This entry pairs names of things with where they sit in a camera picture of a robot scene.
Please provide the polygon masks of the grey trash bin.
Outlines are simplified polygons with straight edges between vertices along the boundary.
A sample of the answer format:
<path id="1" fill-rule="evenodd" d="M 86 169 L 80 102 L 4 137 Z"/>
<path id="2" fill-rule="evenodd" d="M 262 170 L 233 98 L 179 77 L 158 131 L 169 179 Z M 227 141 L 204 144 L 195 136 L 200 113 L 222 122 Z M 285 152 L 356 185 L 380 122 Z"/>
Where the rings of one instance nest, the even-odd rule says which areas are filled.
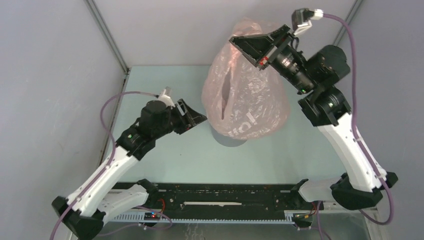
<path id="1" fill-rule="evenodd" d="M 241 145 L 243 145 L 244 143 L 247 142 L 247 140 L 234 139 L 234 138 L 231 138 L 229 136 L 222 135 L 222 134 L 218 133 L 213 128 L 212 125 L 210 126 L 210 130 L 211 130 L 212 136 L 215 139 L 215 141 L 218 142 L 220 145 L 225 146 L 225 147 L 235 148 L 235 147 L 239 147 L 239 146 L 241 146 Z"/>

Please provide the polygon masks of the pink plastic trash bag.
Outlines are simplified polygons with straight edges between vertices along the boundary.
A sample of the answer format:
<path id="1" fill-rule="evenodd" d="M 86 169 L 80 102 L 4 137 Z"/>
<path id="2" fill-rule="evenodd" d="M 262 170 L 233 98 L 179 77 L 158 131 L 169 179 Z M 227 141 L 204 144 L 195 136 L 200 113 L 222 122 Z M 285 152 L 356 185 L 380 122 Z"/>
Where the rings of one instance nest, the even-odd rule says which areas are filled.
<path id="1" fill-rule="evenodd" d="M 230 42 L 209 68 L 201 102 L 209 124 L 237 140 L 269 136 L 291 113 L 281 76 L 272 68 L 258 70 Z"/>

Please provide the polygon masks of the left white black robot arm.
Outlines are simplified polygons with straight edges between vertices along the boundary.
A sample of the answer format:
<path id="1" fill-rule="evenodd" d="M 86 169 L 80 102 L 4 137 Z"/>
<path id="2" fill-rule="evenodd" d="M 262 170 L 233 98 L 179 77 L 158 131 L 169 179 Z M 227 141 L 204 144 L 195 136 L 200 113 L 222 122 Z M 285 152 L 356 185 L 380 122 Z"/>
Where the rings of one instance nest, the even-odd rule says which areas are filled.
<path id="1" fill-rule="evenodd" d="M 80 240 L 92 240 L 116 216 L 138 206 L 153 208 L 158 188 L 146 179 L 120 193 L 110 193 L 118 180 L 172 132 L 181 135 L 205 122 L 207 117 L 189 107 L 183 99 L 151 100 L 140 117 L 115 141 L 112 152 L 97 170 L 68 197 L 58 196 L 52 207 Z"/>

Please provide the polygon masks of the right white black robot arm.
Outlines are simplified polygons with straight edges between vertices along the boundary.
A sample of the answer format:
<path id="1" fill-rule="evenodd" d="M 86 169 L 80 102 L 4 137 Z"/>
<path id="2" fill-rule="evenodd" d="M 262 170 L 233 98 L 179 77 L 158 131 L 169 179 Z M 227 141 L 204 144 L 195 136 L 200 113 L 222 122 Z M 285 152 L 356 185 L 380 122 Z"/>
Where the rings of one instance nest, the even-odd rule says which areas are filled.
<path id="1" fill-rule="evenodd" d="M 352 109 L 336 88 L 351 70 L 344 51 L 326 45 L 306 59 L 297 49 L 299 39 L 286 25 L 267 34 L 233 36 L 229 42 L 254 67 L 272 67 L 296 88 L 303 114 L 328 139 L 345 167 L 340 177 L 299 182 L 290 196 L 291 204 L 297 209 L 315 201 L 337 202 L 347 210 L 375 207 L 383 198 L 383 189 L 392 187 L 398 177 L 363 152 L 366 145 L 352 128 Z"/>

